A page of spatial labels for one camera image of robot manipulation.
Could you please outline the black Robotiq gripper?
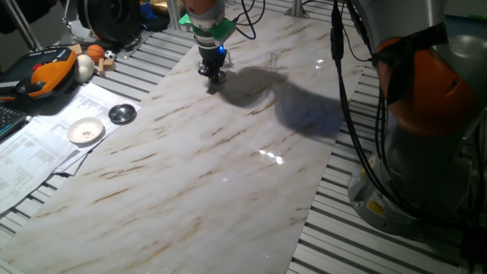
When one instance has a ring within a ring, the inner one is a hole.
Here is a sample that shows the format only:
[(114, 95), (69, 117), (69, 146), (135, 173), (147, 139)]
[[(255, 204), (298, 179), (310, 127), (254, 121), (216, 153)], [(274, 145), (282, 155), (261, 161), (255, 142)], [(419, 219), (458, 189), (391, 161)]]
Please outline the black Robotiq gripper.
[(227, 57), (228, 51), (223, 45), (197, 43), (202, 61), (199, 63), (198, 73), (209, 77), (210, 82), (224, 82), (226, 73), (220, 70)]

